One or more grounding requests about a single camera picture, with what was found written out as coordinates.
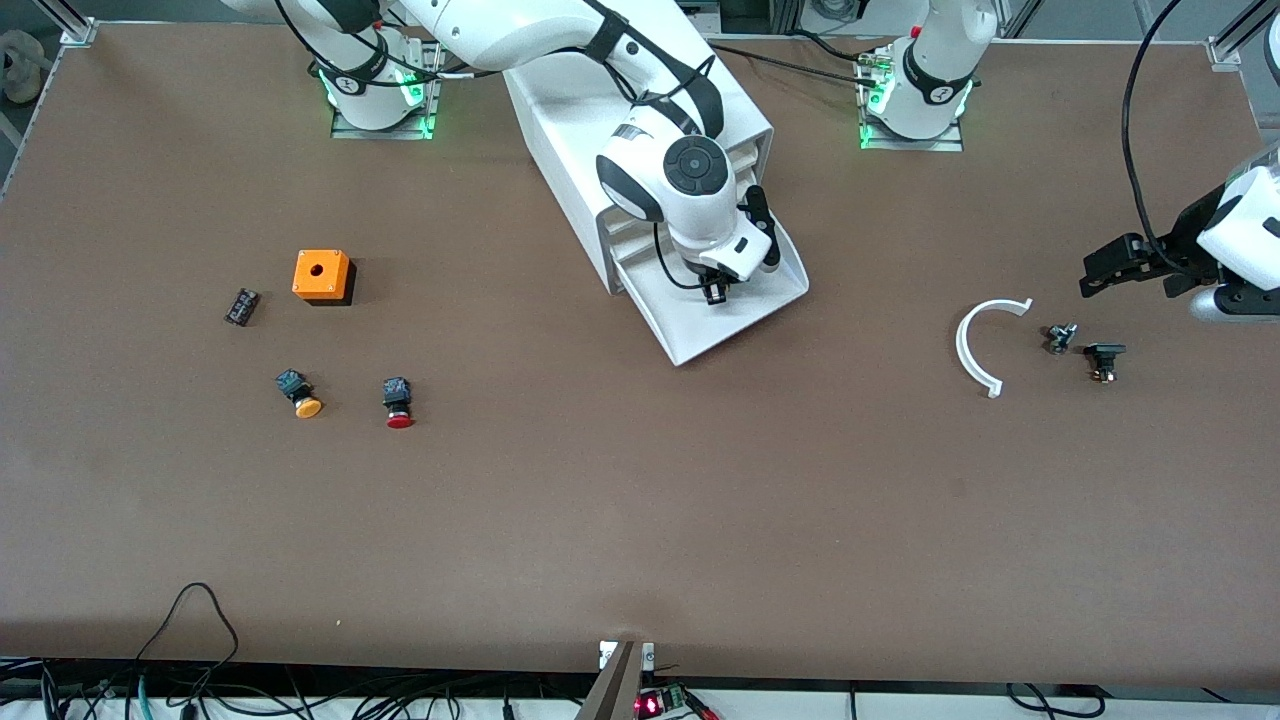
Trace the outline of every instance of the white plastic arc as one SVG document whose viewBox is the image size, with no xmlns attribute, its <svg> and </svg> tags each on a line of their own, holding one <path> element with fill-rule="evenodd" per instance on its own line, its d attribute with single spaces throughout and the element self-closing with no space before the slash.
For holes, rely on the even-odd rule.
<svg viewBox="0 0 1280 720">
<path fill-rule="evenodd" d="M 1000 397 L 1000 391 L 1004 388 L 1005 383 L 987 370 L 983 370 L 982 365 L 974 360 L 973 351 L 969 350 L 969 323 L 973 322 L 974 316 L 983 310 L 1004 310 L 1005 313 L 1012 313 L 1020 318 L 1030 309 L 1030 297 L 1027 299 L 1027 302 L 1004 299 L 988 300 L 974 305 L 973 310 L 969 310 L 969 314 L 960 320 L 960 327 L 956 328 L 956 355 L 960 356 L 960 364 L 964 365 L 964 369 L 970 375 L 973 375 L 973 379 L 987 386 L 987 397 Z"/>
</svg>

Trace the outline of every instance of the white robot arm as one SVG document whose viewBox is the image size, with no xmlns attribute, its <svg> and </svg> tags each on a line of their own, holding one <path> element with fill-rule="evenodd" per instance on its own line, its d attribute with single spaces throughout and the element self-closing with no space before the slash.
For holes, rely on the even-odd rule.
<svg viewBox="0 0 1280 720">
<path fill-rule="evenodd" d="M 991 0 L 929 0 L 918 33 L 877 51 L 887 72 L 867 110 L 910 140 L 942 135 L 964 109 L 997 24 Z"/>
<path fill-rule="evenodd" d="M 1197 319 L 1280 320 L 1280 143 L 1238 167 L 1155 242 L 1125 233 L 1085 258 L 1080 295 L 1155 278 L 1165 278 L 1167 297 L 1212 286 L 1192 299 Z"/>
<path fill-rule="evenodd" d="M 470 65 L 506 70 L 576 51 L 634 94 L 631 113 L 596 156 L 600 186 L 635 218 L 667 223 L 709 304 L 769 272 L 780 254 L 763 191 L 739 206 L 733 169 L 713 138 L 723 104 L 705 42 L 668 51 L 598 0 L 406 0 L 431 35 Z"/>
<path fill-rule="evenodd" d="M 253 14 L 271 8 L 282 13 L 316 55 L 334 104 L 352 124 L 390 127 L 413 108 L 398 96 L 403 65 L 388 59 L 403 60 L 411 41 L 392 28 L 371 27 L 379 0 L 224 3 Z M 655 233 L 657 223 L 667 223 L 678 255 L 699 277 L 690 287 L 700 288 L 708 304 L 724 302 L 728 287 L 756 270 L 777 268 L 764 192 L 753 186 L 739 204 L 728 155 L 714 141 L 724 117 L 721 92 L 708 77 L 716 56 L 705 42 L 664 49 L 599 0 L 403 5 L 451 53 L 480 70 L 507 70 L 563 51 L 599 63 L 632 101 L 596 158 L 600 186 L 625 211 L 655 223 Z"/>
</svg>

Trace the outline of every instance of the small black part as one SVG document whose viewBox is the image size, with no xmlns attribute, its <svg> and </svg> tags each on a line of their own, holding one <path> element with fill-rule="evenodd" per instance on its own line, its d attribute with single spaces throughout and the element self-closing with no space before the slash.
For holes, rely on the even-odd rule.
<svg viewBox="0 0 1280 720">
<path fill-rule="evenodd" d="M 1044 331 L 1044 336 L 1048 341 L 1044 343 L 1044 348 L 1053 355 L 1062 355 L 1066 352 L 1068 346 L 1075 340 L 1075 333 L 1079 331 L 1079 325 L 1075 323 L 1069 323 L 1065 325 L 1053 325 Z"/>
<path fill-rule="evenodd" d="M 404 411 L 408 410 L 408 404 L 413 401 L 412 389 L 410 388 L 408 380 L 402 377 L 387 378 L 383 380 L 383 405 L 388 410 L 396 410 L 393 405 L 403 405 Z"/>
<path fill-rule="evenodd" d="M 347 284 L 342 288 L 342 300 L 307 300 L 307 305 L 316 307 L 348 307 L 356 299 L 356 261 L 351 260 L 347 268 Z"/>
<path fill-rule="evenodd" d="M 1178 215 L 1174 229 L 1156 238 L 1170 260 L 1192 273 L 1192 277 L 1183 275 L 1184 279 L 1167 281 L 1166 296 L 1176 297 L 1197 286 L 1219 283 L 1217 260 L 1201 247 L 1196 238 L 1206 227 L 1211 227 L 1219 213 L 1217 204 L 1222 199 L 1224 188 L 1225 186 L 1217 186 L 1188 205 Z M 1147 238 L 1138 233 L 1125 233 L 1084 259 L 1080 296 L 1093 297 L 1114 284 L 1162 278 L 1175 272 Z"/>
<path fill-rule="evenodd" d="M 238 327 L 244 327 L 248 324 L 248 319 L 253 315 L 253 309 L 257 307 L 257 301 L 261 296 L 252 290 L 241 288 L 239 293 L 236 295 L 236 301 L 232 302 L 232 309 L 227 311 L 223 318 L 228 323 Z"/>
<path fill-rule="evenodd" d="M 1262 290 L 1226 273 L 1226 282 L 1213 291 L 1213 304 L 1226 315 L 1280 315 L 1280 288 Z"/>
<path fill-rule="evenodd" d="M 1102 383 L 1116 379 L 1116 355 L 1126 351 L 1128 347 L 1119 342 L 1094 342 L 1084 348 L 1084 354 L 1093 357 L 1093 378 Z"/>
<path fill-rule="evenodd" d="M 707 304 L 719 305 L 728 300 L 728 284 L 727 278 L 718 278 L 714 282 L 703 284 L 703 297 L 707 299 Z"/>
<path fill-rule="evenodd" d="M 307 382 L 306 375 L 293 368 L 275 377 L 275 387 L 293 404 L 311 397 L 311 383 Z"/>
<path fill-rule="evenodd" d="M 746 219 L 751 220 L 753 225 L 773 241 L 769 243 L 769 251 L 764 254 L 764 265 L 767 268 L 777 268 L 778 263 L 782 261 L 782 249 L 778 247 L 777 223 L 773 219 L 773 214 L 769 213 L 769 201 L 764 196 L 764 188 L 758 184 L 748 187 L 742 195 L 742 204 L 737 209 L 745 211 Z"/>
</svg>

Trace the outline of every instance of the brown table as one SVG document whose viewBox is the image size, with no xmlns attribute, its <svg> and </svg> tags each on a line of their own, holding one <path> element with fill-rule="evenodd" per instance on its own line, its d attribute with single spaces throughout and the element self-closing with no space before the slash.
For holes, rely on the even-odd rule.
<svg viewBox="0 0 1280 720">
<path fill-rule="evenodd" d="M 1076 291 L 1137 225 L 1132 54 L 993 46 L 963 154 L 859 151 L 847 86 L 726 58 L 813 290 L 672 368 L 500 78 L 448 86 L 435 141 L 333 141 L 279 27 L 102 27 L 0 210 L 0 647 L 132 656 L 204 579 L 246 660 L 590 670 L 634 635 L 684 674 L 1276 687 L 1276 331 Z M 1134 143 L 1167 227 L 1260 140 L 1167 46 Z M 357 259 L 353 307 L 289 293 L 303 247 Z M 973 328 L 998 400 L 952 351 L 991 297 L 1036 299 Z M 1041 350 L 1066 320 L 1129 343 L 1115 386 Z M 156 655 L 224 643 L 192 601 Z"/>
</svg>

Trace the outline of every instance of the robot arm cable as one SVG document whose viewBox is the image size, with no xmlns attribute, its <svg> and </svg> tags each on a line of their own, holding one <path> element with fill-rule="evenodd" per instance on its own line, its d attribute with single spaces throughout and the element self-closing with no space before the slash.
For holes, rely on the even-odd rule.
<svg viewBox="0 0 1280 720">
<path fill-rule="evenodd" d="M 719 50 L 721 53 L 731 53 L 733 55 L 741 55 L 744 58 L 750 58 L 753 60 L 760 60 L 762 63 L 769 63 L 771 65 L 778 65 L 781 68 L 787 68 L 800 73 L 809 73 L 818 77 L 826 77 L 831 79 L 840 79 L 845 82 L 851 82 L 854 85 L 861 85 L 865 87 L 876 87 L 876 81 L 870 78 L 859 78 L 852 76 L 842 76 L 840 73 L 829 73 L 827 70 L 819 70 L 818 68 L 809 68 L 805 65 L 797 65 L 795 63 L 787 63 L 786 60 L 778 60 L 777 58 L 769 58 L 768 55 L 759 55 L 749 50 L 739 50 L 737 47 L 728 47 L 726 45 L 712 45 L 713 50 Z"/>
<path fill-rule="evenodd" d="M 1142 38 L 1142 45 L 1138 46 L 1138 54 L 1133 58 L 1133 67 L 1129 69 L 1129 81 L 1125 83 L 1124 88 L 1124 100 L 1120 104 L 1120 147 L 1124 151 L 1124 165 L 1125 170 L 1129 173 L 1129 184 L 1133 187 L 1133 201 L 1138 208 L 1138 219 L 1142 222 L 1142 232 L 1147 236 L 1147 242 L 1170 269 L 1187 277 L 1198 277 L 1187 266 L 1172 261 L 1165 251 L 1164 242 L 1156 237 L 1156 231 L 1151 227 L 1151 218 L 1147 215 L 1147 202 L 1142 196 L 1142 186 L 1138 183 L 1138 170 L 1133 164 L 1133 149 L 1129 146 L 1129 105 L 1133 101 L 1133 86 L 1134 81 L 1138 79 L 1138 68 L 1142 67 L 1142 59 L 1147 55 L 1147 49 L 1151 46 L 1151 41 L 1156 37 L 1156 31 L 1160 29 L 1165 18 L 1169 17 L 1179 3 L 1181 3 L 1181 0 L 1171 0 L 1169 5 L 1166 5 L 1158 15 L 1156 15 L 1155 22 L 1151 23 L 1151 29 L 1147 31 L 1147 36 Z"/>
<path fill-rule="evenodd" d="M 662 243 L 658 242 L 658 223 L 653 224 L 653 251 L 658 255 L 658 264 L 662 265 L 662 272 L 666 273 L 667 279 L 671 284 L 678 287 L 680 290 L 703 290 L 707 287 L 713 287 L 714 281 L 699 281 L 698 284 L 685 284 L 676 279 L 676 275 L 671 274 L 671 268 L 667 266 L 667 259 L 662 255 Z"/>
<path fill-rule="evenodd" d="M 477 77 L 485 77 L 485 76 L 494 74 L 494 73 L 486 72 L 486 70 L 477 70 L 475 73 L 458 73 L 457 70 L 461 70 L 461 69 L 463 69 L 463 68 L 467 67 L 465 64 L 463 65 L 457 65 L 454 68 L 449 68 L 449 69 L 447 69 L 444 72 L 439 72 L 439 73 L 433 72 L 433 70 L 428 70 L 426 68 L 416 68 L 416 67 L 413 67 L 413 65 L 411 65 L 408 63 L 404 63 L 403 60 L 401 60 L 399 58 L 397 58 L 393 54 L 388 53 L 387 50 L 384 50 L 384 49 L 374 45 L 372 42 L 369 42 L 367 40 L 365 40 L 360 35 L 352 35 L 351 37 L 355 37 L 356 40 L 358 40 L 365 46 L 367 46 L 370 50 L 374 50 L 375 53 L 378 53 L 383 58 L 385 58 L 385 59 L 388 59 L 388 60 L 390 60 L 390 61 L 393 61 L 393 63 L 396 63 L 396 64 L 398 64 L 401 67 L 404 67 L 404 68 L 410 69 L 413 73 L 420 73 L 422 76 L 421 78 L 412 79 L 412 81 L 408 81 L 408 82 L 383 82 L 383 81 L 376 81 L 376 79 L 360 78 L 357 76 L 353 76 L 348 70 L 343 70 L 343 69 L 338 68 L 337 65 L 334 65 L 328 58 L 325 58 L 324 55 L 321 55 L 310 42 L 307 42 L 307 38 L 302 36 L 302 32 L 298 31 L 298 27 L 296 24 L 293 24 L 293 18 L 291 18 L 288 10 L 284 9 L 284 4 L 282 3 L 282 0 L 275 0 L 275 9 L 280 13 L 280 18 L 284 19 L 284 24 L 289 27 L 289 31 L 293 33 L 293 37 L 296 37 L 298 40 L 298 42 L 302 44 L 302 47 L 305 47 L 306 51 L 310 53 L 312 58 L 315 58 L 315 63 L 316 63 L 317 67 L 321 67 L 323 69 L 329 70 L 329 72 L 332 72 L 332 73 L 334 73 L 337 76 L 340 76 L 340 77 L 348 77 L 348 78 L 352 78 L 352 79 L 358 79 L 358 81 L 364 82 L 365 85 L 369 85 L 369 86 L 372 86 L 372 87 L 412 87 L 415 85 L 428 85 L 428 83 L 435 82 L 438 79 L 470 79 L 470 78 L 477 78 Z"/>
</svg>

